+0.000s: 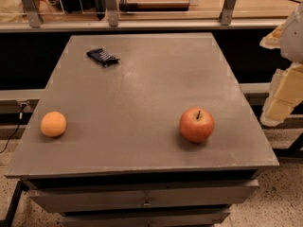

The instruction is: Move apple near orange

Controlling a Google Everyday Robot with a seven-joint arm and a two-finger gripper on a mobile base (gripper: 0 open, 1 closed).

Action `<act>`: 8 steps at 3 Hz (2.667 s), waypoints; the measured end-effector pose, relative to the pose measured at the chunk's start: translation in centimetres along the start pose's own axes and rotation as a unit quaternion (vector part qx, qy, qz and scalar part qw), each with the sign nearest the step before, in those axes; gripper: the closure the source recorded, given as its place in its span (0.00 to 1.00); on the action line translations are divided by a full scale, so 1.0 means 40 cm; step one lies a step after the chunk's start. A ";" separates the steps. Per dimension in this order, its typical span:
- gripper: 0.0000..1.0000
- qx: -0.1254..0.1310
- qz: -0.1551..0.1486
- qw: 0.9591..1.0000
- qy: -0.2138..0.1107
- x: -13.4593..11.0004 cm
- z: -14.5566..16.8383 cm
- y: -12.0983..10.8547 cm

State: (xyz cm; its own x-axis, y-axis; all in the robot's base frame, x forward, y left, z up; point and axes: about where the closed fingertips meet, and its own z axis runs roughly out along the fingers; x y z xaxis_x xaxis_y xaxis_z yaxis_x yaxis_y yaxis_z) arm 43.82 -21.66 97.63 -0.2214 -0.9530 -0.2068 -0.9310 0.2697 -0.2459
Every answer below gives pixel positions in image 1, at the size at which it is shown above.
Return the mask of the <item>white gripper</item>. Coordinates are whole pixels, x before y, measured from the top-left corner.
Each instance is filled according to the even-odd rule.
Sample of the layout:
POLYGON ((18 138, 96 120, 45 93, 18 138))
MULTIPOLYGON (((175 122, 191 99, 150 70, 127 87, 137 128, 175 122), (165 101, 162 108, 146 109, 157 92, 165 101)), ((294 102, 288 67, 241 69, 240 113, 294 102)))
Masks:
POLYGON ((279 49, 281 56, 293 63, 286 70, 277 69, 270 83, 260 122, 274 127, 284 122, 303 101, 303 3, 259 43, 263 48, 279 49))

